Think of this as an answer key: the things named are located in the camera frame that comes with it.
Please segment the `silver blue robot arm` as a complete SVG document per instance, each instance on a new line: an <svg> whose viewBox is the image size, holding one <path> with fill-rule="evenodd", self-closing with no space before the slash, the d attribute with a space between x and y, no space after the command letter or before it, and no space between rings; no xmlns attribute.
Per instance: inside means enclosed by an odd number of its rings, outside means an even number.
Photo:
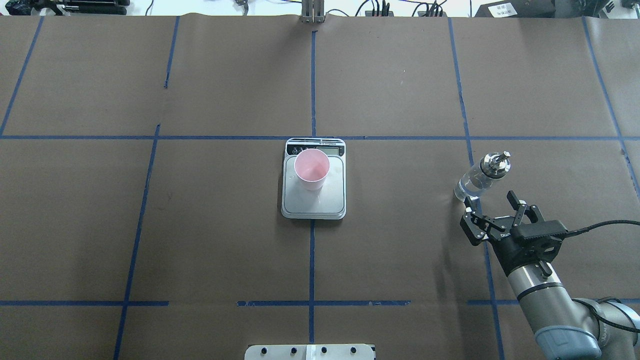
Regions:
<svg viewBox="0 0 640 360"><path fill-rule="evenodd" d="M544 219L536 205L506 196L514 215L482 214L480 200L464 196L460 226L473 246L487 242L547 360L636 360L639 314L616 297L573 298L552 266L566 239L622 220L569 230Z"/></svg>

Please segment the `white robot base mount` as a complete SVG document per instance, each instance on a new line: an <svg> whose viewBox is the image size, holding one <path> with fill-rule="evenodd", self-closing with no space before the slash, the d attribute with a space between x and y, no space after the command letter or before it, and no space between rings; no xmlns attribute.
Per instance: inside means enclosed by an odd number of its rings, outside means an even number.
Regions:
<svg viewBox="0 0 640 360"><path fill-rule="evenodd" d="M245 360L375 360L375 346L365 343L256 344L247 347Z"/></svg>

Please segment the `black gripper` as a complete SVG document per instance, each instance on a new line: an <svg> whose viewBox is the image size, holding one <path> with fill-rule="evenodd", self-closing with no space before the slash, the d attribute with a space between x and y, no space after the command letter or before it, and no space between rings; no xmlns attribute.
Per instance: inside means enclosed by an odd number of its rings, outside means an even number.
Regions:
<svg viewBox="0 0 640 360"><path fill-rule="evenodd" d="M515 215L492 218L483 214L480 198L466 196L460 221L462 231L473 246L488 242L506 275L526 265L541 265L543 275L552 275L554 271L550 264L559 253L562 237L549 237L520 246L510 235L512 227L551 219L543 219L539 210L519 199L513 190L507 192L507 200Z"/></svg>

